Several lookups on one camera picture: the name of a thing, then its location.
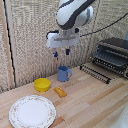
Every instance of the blue cup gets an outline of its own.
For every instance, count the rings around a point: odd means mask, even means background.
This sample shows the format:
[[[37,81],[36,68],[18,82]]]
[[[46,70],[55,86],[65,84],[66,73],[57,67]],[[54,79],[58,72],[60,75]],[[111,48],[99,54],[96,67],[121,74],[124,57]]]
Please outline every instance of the blue cup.
[[[69,78],[68,78],[68,73],[70,73],[70,77],[72,76],[72,71],[66,67],[66,66],[60,66],[58,67],[58,80],[61,81],[61,82],[65,82],[65,81],[68,81]]]

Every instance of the textured wall panel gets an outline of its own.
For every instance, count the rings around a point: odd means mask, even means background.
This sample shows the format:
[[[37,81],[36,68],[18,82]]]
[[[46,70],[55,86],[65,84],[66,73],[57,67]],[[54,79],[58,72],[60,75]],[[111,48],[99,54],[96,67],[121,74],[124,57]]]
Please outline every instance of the textured wall panel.
[[[46,34],[59,29],[56,23],[56,12],[59,0],[9,0],[12,13],[15,54],[19,84],[33,82],[39,77],[46,77],[54,72],[54,56],[52,50],[46,47]],[[81,27],[81,34],[88,33],[92,22]],[[58,65],[70,68],[85,62],[85,48],[88,37],[82,37],[77,46],[71,48],[71,54],[66,56],[66,49],[60,48],[60,63]]]
[[[11,77],[9,71],[9,63],[7,57],[7,49],[4,38],[4,30],[2,23],[2,14],[0,13],[0,93],[11,89]]]
[[[101,7],[99,8],[98,19],[94,27],[94,31],[108,26],[109,24],[120,19],[124,14],[128,13],[128,1],[127,0],[102,0]],[[91,54],[94,53],[97,41],[117,37],[125,39],[128,30],[128,15],[119,21],[118,23],[93,34],[91,39],[90,50],[88,52],[88,59]]]

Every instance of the dish rack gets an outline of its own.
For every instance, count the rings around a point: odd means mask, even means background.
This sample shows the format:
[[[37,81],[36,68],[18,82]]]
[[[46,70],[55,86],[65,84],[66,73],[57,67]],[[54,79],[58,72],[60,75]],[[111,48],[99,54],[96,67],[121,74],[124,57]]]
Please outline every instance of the dish rack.
[[[99,41],[97,46],[92,59],[93,66],[98,65],[102,70],[107,69],[128,78],[128,41],[113,37]],[[90,68],[89,65],[82,64],[80,70],[109,84],[111,78],[96,71],[93,66]]]

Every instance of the cable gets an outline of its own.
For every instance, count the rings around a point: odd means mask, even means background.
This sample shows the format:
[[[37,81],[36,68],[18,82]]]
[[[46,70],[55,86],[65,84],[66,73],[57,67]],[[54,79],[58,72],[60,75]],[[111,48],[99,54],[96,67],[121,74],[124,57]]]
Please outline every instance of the cable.
[[[119,21],[120,21],[120,20],[122,20],[126,15],[128,15],[128,13],[126,13],[123,17],[121,17],[120,19],[118,19],[118,20],[117,20],[117,21],[115,21],[114,23],[112,23],[112,24],[110,24],[110,25],[106,26],[105,28],[102,28],[102,29],[97,30],[97,31],[92,32],[92,33],[88,33],[88,34],[81,35],[80,37],[82,37],[82,36],[86,36],[86,35],[90,35],[90,34],[93,34],[93,33],[97,33],[97,32],[99,32],[99,31],[102,31],[102,30],[104,30],[104,29],[106,29],[106,28],[108,28],[108,27],[112,26],[113,24],[115,24],[115,23],[119,22]]]

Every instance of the white plate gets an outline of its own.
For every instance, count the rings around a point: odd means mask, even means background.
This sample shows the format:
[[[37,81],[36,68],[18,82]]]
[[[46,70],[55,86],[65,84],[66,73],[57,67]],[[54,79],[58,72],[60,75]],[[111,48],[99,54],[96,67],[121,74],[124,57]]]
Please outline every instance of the white plate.
[[[42,96],[31,95],[16,101],[9,112],[14,128],[48,128],[55,120],[53,103]]]

